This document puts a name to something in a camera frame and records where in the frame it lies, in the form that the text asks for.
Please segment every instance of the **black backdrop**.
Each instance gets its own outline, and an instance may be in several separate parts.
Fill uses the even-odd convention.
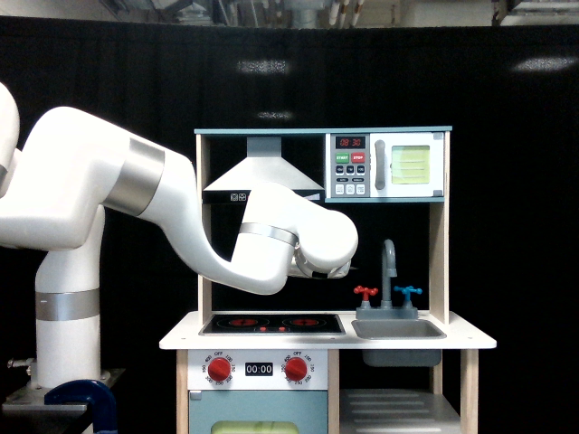
[[[19,105],[20,147],[38,117],[60,105],[192,160],[196,127],[453,126],[451,310],[498,340],[497,349],[480,354],[481,433],[560,432],[571,417],[579,65],[514,70],[545,56],[578,59],[576,27],[338,32],[0,19],[0,80]],[[248,60],[282,60],[288,72],[240,74],[238,62]],[[260,118],[264,111],[290,117]],[[223,146],[223,166],[243,153]],[[287,154],[299,161],[302,151]],[[316,175],[315,166],[309,170]],[[341,210],[361,233],[357,275],[340,283],[292,283],[259,300],[220,288],[218,307],[352,308],[351,283],[378,284],[385,237],[402,257],[399,274],[406,267],[405,275],[415,273],[427,286],[417,241],[424,233],[408,220],[424,217],[420,205]],[[214,221],[224,256],[241,212],[227,207]],[[196,275],[158,228],[109,211],[106,225],[102,364],[128,369],[118,387],[119,429],[172,432],[175,354],[159,350],[158,341],[196,309]],[[11,357],[34,355],[33,279],[43,253],[2,249],[0,257],[4,366]],[[343,357],[345,386],[382,385],[368,380],[356,354]],[[458,408],[458,355],[444,357],[445,395]],[[4,367],[0,373],[3,396],[26,381]],[[414,374],[406,377],[412,382]],[[421,382],[423,373],[416,377]]]

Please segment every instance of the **oven knob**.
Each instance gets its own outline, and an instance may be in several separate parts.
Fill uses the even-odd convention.
[[[293,382],[300,382],[308,375],[308,366],[299,357],[292,357],[286,362],[286,377]]]
[[[217,357],[209,363],[207,372],[214,382],[224,382],[232,373],[232,366],[224,358]]]

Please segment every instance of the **stovetop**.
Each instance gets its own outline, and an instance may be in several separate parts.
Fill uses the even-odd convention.
[[[199,335],[343,335],[335,314],[213,315]]]

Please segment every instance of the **range hood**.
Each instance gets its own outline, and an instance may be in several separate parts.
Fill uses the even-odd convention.
[[[281,137],[247,137],[247,157],[203,191],[204,203],[245,203],[259,183],[282,184],[311,201],[324,199],[324,187],[281,156]]]

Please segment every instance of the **blue clamp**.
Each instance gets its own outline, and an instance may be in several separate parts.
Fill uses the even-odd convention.
[[[394,287],[394,291],[400,291],[404,294],[404,296],[406,297],[405,301],[410,301],[410,295],[415,292],[416,294],[421,294],[422,290],[420,288],[414,288],[414,287],[406,287],[406,288],[402,288],[402,287]]]
[[[92,409],[95,434],[117,434],[117,402],[110,389],[96,380],[66,382],[44,395],[44,404],[87,402]]]

